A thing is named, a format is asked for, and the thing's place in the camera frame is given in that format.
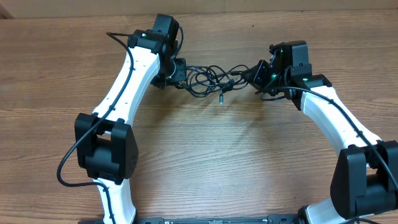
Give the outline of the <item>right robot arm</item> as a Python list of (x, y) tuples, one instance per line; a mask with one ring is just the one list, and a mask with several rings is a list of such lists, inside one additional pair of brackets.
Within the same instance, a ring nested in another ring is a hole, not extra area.
[(338, 156), (324, 201), (302, 207), (286, 223), (356, 223), (366, 216), (397, 210), (397, 141), (383, 141), (342, 103), (331, 82), (315, 75), (304, 40), (269, 47), (243, 74), (258, 93), (293, 102), (324, 134)]

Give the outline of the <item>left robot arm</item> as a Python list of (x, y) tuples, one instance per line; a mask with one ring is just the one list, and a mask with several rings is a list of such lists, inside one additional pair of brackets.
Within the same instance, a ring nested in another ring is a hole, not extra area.
[(187, 76), (186, 61), (177, 58), (182, 33), (172, 17), (158, 14), (153, 28), (127, 35), (126, 58), (104, 100), (75, 120), (78, 165), (100, 191), (100, 223), (134, 223), (130, 177), (139, 151), (132, 131), (137, 109), (149, 85), (177, 86)]

